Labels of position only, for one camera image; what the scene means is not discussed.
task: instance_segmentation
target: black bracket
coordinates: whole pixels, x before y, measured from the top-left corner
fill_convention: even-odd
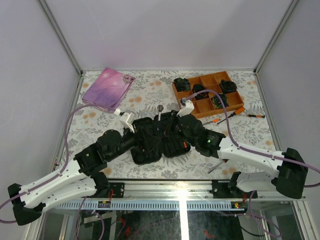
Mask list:
[[[123,199],[125,195],[125,183],[124,182],[110,182],[109,192],[113,190],[113,199]]]
[[[232,178],[230,181],[227,180],[211,180],[212,190],[209,193],[213,194],[214,199],[242,199],[244,194],[251,195],[252,191],[244,192],[234,187],[232,184]],[[258,198],[257,191],[252,196],[253,199]]]

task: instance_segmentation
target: patterned table surface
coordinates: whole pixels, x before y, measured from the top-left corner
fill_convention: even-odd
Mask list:
[[[135,83],[122,100],[119,108],[136,113],[136,118],[151,117],[157,112],[157,106],[162,104],[163,112],[178,110],[177,100],[172,90],[172,81],[175,78],[191,78],[210,74],[213,71],[123,71],[123,73],[136,78]],[[77,107],[84,105],[81,98],[91,84],[98,78],[101,71],[87,71],[78,97]],[[256,86],[252,71],[228,71],[233,82],[236,83],[238,92],[244,101],[246,111],[241,115],[230,118],[231,133],[236,141],[250,144],[259,148],[274,151],[270,128],[266,118],[246,117],[246,114],[264,115],[263,104]],[[214,115],[200,119],[203,123],[220,118],[224,115]],[[214,123],[205,126],[216,132],[228,135],[227,124]],[[108,129],[123,132],[119,117],[102,112],[98,109],[87,107],[79,110],[73,117],[68,135],[70,159],[74,155],[94,143],[98,137]],[[130,152],[123,154],[112,162],[103,172],[109,178],[122,179],[230,179],[233,172],[246,173],[258,172],[252,166],[228,161],[223,163],[213,172],[213,168],[220,161],[213,157],[200,155],[194,148],[185,155],[166,158],[146,165],[136,165]]]

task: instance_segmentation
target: orange compartment box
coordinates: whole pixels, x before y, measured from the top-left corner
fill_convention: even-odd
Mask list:
[[[219,87],[221,80],[231,81],[228,73],[226,71],[206,74],[202,76],[196,76],[189,78],[189,83],[191,89],[195,84],[202,84],[206,89],[214,90],[215,92],[221,94],[222,91]],[[181,108],[180,99],[186,98],[192,95],[192,91],[180,91],[178,92],[175,86],[175,83],[172,82],[172,89],[175,95],[175,98]],[[209,98],[204,98],[201,100],[196,100],[194,97],[191,98],[191,101],[194,105],[194,110],[192,111],[192,115],[194,115],[197,119],[201,119],[204,117],[209,117],[217,114],[221,114],[224,112],[222,108],[215,109],[214,104],[211,101],[211,98],[214,97],[214,94],[209,92]],[[226,107],[227,112],[235,111],[244,106],[244,101],[241,99],[238,91],[226,94],[228,99],[228,105]]]

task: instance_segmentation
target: white wall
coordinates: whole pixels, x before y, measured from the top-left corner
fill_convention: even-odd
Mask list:
[[[253,69],[291,0],[47,2],[83,69]]]
[[[283,147],[320,169],[319,10],[319,0],[300,1],[259,75]],[[309,170],[307,183],[318,182]],[[320,232],[320,187],[306,195]]]
[[[0,202],[49,172],[77,74],[35,0],[0,1]],[[0,219],[14,220],[12,205]],[[0,239],[24,226],[0,223]]]

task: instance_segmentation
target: purple plastic bag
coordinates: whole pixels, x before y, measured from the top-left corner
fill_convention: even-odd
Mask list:
[[[82,101],[86,104],[99,104],[102,111],[113,113],[133,84],[133,76],[124,75],[113,69],[103,70],[98,79],[86,91]]]

